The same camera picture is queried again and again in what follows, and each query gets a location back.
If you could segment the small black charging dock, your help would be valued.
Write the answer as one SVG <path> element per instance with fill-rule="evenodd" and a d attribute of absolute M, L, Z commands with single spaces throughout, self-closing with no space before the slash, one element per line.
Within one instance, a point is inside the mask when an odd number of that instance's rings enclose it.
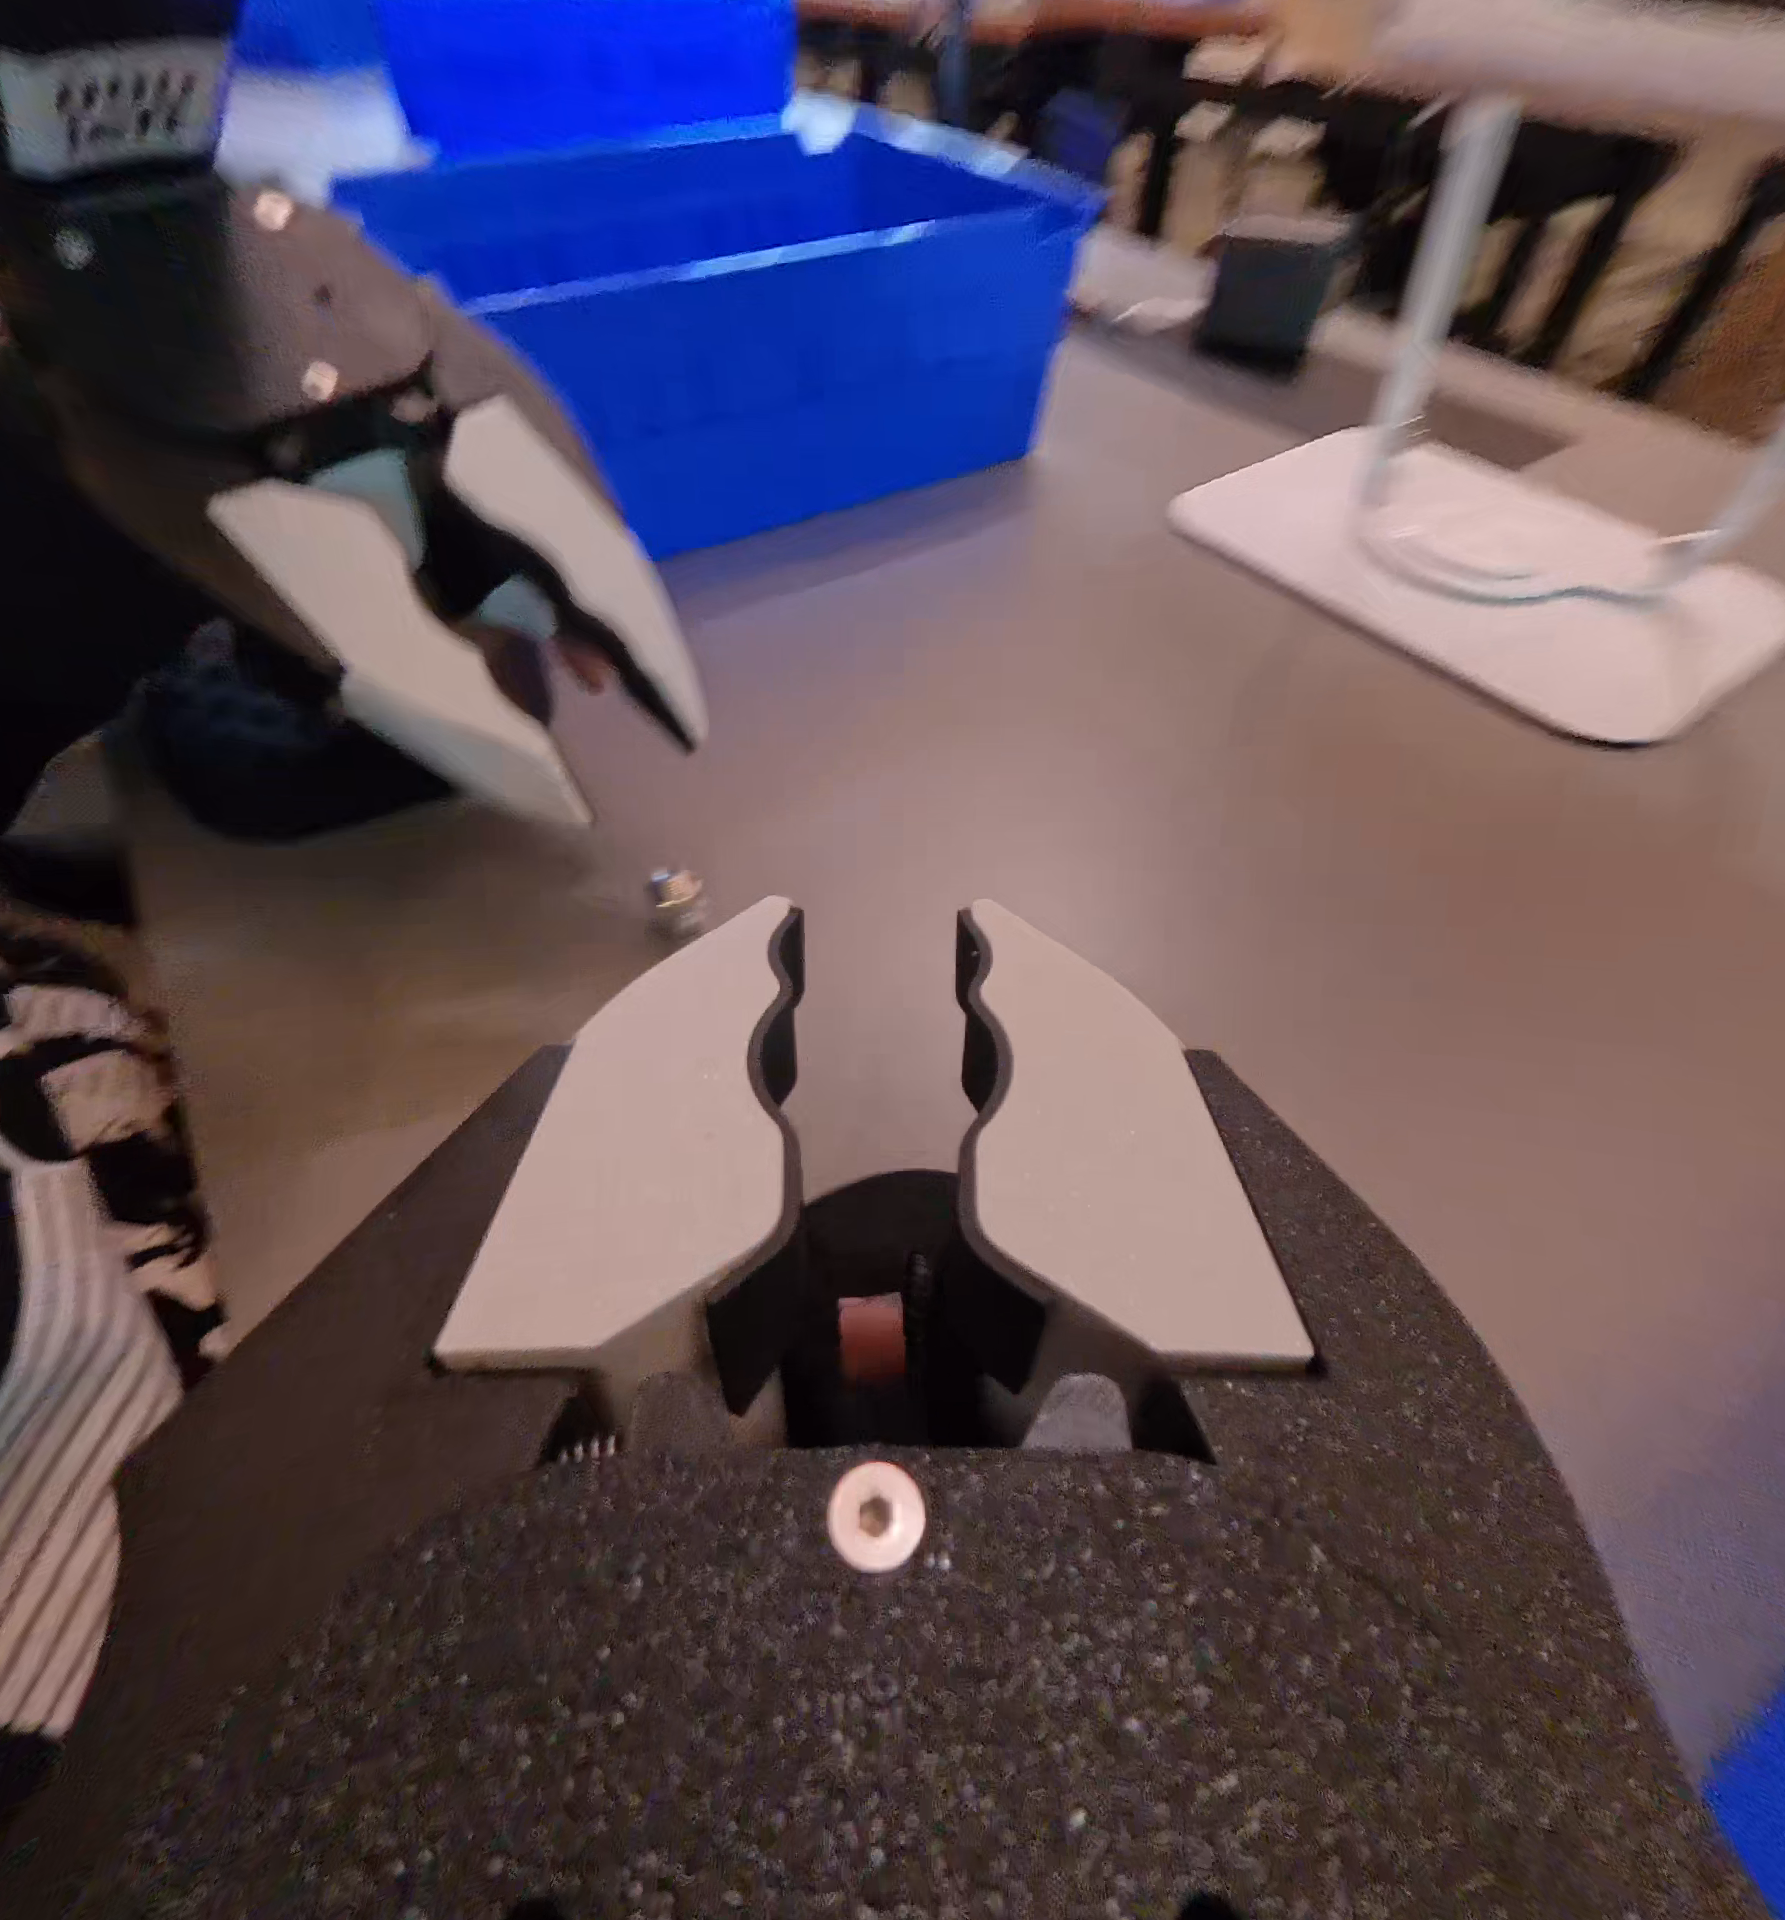
<path fill-rule="evenodd" d="M 1113 160 L 1130 138 L 1130 103 L 1087 88 L 1059 88 L 1042 108 L 1032 155 L 1073 180 L 1109 185 Z"/>

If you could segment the person's black printed shirt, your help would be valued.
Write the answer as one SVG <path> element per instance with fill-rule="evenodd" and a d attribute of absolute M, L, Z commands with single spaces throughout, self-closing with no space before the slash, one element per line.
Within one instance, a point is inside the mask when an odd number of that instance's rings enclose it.
<path fill-rule="evenodd" d="M 93 949 L 0 902 L 0 1736 L 58 1744 L 112 1625 L 116 1480 L 223 1354 L 176 1070 Z"/>

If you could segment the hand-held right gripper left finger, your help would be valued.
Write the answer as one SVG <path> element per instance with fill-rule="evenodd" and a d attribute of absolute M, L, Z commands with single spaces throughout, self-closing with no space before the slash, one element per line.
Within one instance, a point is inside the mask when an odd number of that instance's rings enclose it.
<path fill-rule="evenodd" d="M 765 896 L 576 1032 L 433 1359 L 558 1378 L 624 1425 L 649 1379 L 699 1382 L 737 1439 L 784 1439 L 805 1324 L 799 1078 L 805 917 Z"/>

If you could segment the white document stand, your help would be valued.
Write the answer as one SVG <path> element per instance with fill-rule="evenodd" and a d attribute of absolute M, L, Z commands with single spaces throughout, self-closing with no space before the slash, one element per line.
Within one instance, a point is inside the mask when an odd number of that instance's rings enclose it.
<path fill-rule="evenodd" d="M 1426 433 L 1528 103 L 1785 132 L 1785 5 L 1367 5 L 1364 49 L 1455 106 L 1369 417 L 1181 493 L 1171 528 L 1568 738 L 1672 741 L 1785 659 L 1731 564 L 1785 496 L 1785 419 L 1706 528 L 1661 538 Z"/>

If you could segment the person's left hand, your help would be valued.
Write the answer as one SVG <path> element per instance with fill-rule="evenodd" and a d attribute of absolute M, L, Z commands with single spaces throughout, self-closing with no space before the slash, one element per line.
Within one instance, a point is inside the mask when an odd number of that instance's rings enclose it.
<path fill-rule="evenodd" d="M 615 685 L 615 665 L 588 640 L 554 631 L 535 638 L 512 628 L 465 624 L 460 633 L 473 642 L 502 695 L 544 727 L 554 726 L 558 683 L 566 681 L 594 698 Z"/>

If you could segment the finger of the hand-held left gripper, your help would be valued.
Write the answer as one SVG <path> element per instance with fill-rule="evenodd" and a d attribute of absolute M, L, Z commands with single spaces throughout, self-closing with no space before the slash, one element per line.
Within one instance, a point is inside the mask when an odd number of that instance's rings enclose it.
<path fill-rule="evenodd" d="M 658 565 L 510 397 L 455 415 L 442 492 L 498 551 L 506 610 L 537 612 L 548 642 L 605 661 L 650 721 L 684 751 L 703 748 L 706 692 Z"/>
<path fill-rule="evenodd" d="M 473 799 L 549 828 L 592 811 L 551 734 L 428 605 L 426 525 L 405 478 L 255 480 L 207 518 L 344 673 L 347 716 Z"/>

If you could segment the black charging case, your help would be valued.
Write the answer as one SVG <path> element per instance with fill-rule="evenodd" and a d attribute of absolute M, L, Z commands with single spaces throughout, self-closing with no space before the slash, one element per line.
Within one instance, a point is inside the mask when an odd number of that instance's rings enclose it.
<path fill-rule="evenodd" d="M 1359 251 L 1336 212 L 1241 214 L 1210 246 L 1210 291 L 1191 325 L 1197 357 L 1289 379 Z"/>

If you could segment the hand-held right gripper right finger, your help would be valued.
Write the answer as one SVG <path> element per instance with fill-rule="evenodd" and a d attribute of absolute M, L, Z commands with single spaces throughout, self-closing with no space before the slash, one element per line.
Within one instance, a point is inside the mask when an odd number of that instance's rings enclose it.
<path fill-rule="evenodd" d="M 996 900 L 956 916 L 954 997 L 954 1357 L 980 1426 L 1022 1443 L 1096 1378 L 1131 1443 L 1201 1443 L 1191 1383 L 1313 1376 L 1313 1326 L 1168 1024 Z"/>

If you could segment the person's left forearm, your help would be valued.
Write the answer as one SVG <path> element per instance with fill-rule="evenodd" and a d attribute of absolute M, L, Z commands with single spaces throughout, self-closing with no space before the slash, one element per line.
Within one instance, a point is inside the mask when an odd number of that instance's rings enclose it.
<path fill-rule="evenodd" d="M 0 349 L 0 842 L 52 762 L 216 621 L 253 617 L 116 528 L 65 474 Z"/>

